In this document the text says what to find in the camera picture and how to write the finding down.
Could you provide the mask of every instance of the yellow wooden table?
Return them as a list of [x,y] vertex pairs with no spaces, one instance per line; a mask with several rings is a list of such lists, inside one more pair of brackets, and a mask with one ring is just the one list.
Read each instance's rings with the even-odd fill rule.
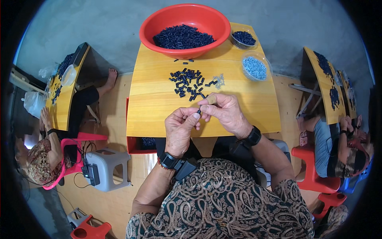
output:
[[49,108],[49,112],[52,117],[53,128],[55,129],[66,130],[66,131],[68,130],[69,113],[70,113],[71,101],[74,95],[74,87],[76,86],[79,72],[81,70],[81,67],[84,63],[84,60],[86,58],[86,55],[89,49],[90,49],[90,46],[87,47],[85,54],[83,55],[81,59],[80,64],[74,68],[77,72],[74,82],[70,86],[63,86],[61,88],[60,95],[57,97],[54,105],[52,104],[52,99],[55,96],[56,89],[60,87],[61,82],[60,82],[60,79],[58,78],[58,75],[56,75],[51,81],[51,85],[49,87],[49,92],[51,93],[48,96],[48,99],[45,105]]
[[345,92],[345,95],[342,94],[342,96],[345,100],[346,114],[349,115],[351,119],[355,119],[357,118],[356,105],[354,101],[355,96],[352,92],[352,89],[350,89],[349,80],[344,76],[342,71],[339,70],[338,74],[342,80],[343,90]]
[[[328,125],[338,123],[339,117],[346,115],[345,105],[344,105],[343,96],[342,96],[342,92],[341,92],[341,87],[339,85],[337,85],[336,83],[334,83],[334,85],[333,85],[331,79],[325,75],[324,71],[322,70],[322,68],[320,67],[320,65],[318,63],[317,56],[315,55],[315,53],[311,49],[304,47],[304,51],[307,54],[307,56],[309,57],[310,63],[314,69],[317,81],[318,81],[319,86],[320,86],[322,100],[324,102],[324,107],[325,107],[326,123]],[[332,70],[332,74],[334,76],[335,75],[334,67],[329,61],[328,61],[328,63],[329,63],[329,66]],[[332,108],[332,101],[330,99],[330,89],[332,88],[332,86],[334,86],[337,89],[338,98],[340,100],[338,107],[335,107],[335,109]]]
[[[264,54],[260,44],[255,51]],[[173,58],[149,50],[141,44],[131,82],[126,136],[165,137],[164,120],[168,115],[179,107],[198,107],[196,103],[202,100],[201,96],[189,102],[190,93],[186,92],[186,96],[180,98],[174,92],[175,83],[168,79],[170,72],[182,71],[185,67],[201,71],[205,78],[204,83],[207,84],[213,76],[223,74],[225,85],[221,86],[221,89],[217,89],[215,85],[200,86],[204,88],[202,92],[205,96],[211,92],[235,94],[244,115],[262,133],[281,131],[273,80],[253,82],[245,78],[241,69],[241,56],[244,52],[228,39],[205,55],[194,59],[194,62],[187,61],[188,65],[183,65],[183,60],[174,62]],[[201,124],[200,131],[192,130],[192,137],[232,135],[214,117],[208,123],[201,120]]]

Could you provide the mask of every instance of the red beaded bracelet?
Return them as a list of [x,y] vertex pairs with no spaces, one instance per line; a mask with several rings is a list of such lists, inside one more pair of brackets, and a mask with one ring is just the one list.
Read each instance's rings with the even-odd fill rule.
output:
[[162,168],[164,168],[164,169],[166,169],[166,170],[170,170],[170,171],[173,171],[173,170],[174,170],[174,169],[168,169],[168,168],[166,168],[165,166],[161,165],[161,164],[160,164],[159,157],[158,157],[158,164],[159,164]]

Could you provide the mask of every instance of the red floral shirt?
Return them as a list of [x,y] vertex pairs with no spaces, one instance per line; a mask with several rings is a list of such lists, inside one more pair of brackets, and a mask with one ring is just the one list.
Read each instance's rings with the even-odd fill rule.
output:
[[[37,184],[42,186],[52,185],[58,178],[62,170],[62,164],[57,164],[52,171],[50,169],[48,152],[52,150],[48,136],[40,140],[28,153],[28,174]],[[71,167],[69,157],[64,157],[66,169]]]

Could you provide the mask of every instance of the paisley patterned shirt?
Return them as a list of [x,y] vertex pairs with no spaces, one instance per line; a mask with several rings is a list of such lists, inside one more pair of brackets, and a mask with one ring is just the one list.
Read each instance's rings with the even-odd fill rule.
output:
[[[56,168],[51,171],[48,158],[48,152],[52,150],[49,137],[40,140],[28,153],[28,176],[35,183],[43,186],[50,186],[61,174],[62,164],[57,164]],[[66,169],[71,167],[69,156],[64,154],[64,162]]]
[[158,215],[131,217],[126,238],[313,238],[313,223],[297,183],[274,192],[240,166],[201,159],[199,168],[174,184]]

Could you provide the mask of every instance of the red plastic basin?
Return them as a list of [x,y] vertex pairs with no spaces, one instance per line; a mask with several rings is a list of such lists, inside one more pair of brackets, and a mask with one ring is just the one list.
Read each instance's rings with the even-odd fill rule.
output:
[[[206,46],[184,50],[166,49],[154,44],[152,38],[163,29],[182,24],[196,27],[201,33],[208,33],[216,41]],[[139,38],[147,48],[168,57],[183,60],[203,55],[221,45],[230,34],[230,22],[221,12],[193,3],[172,5],[156,11],[143,22],[139,30]]]

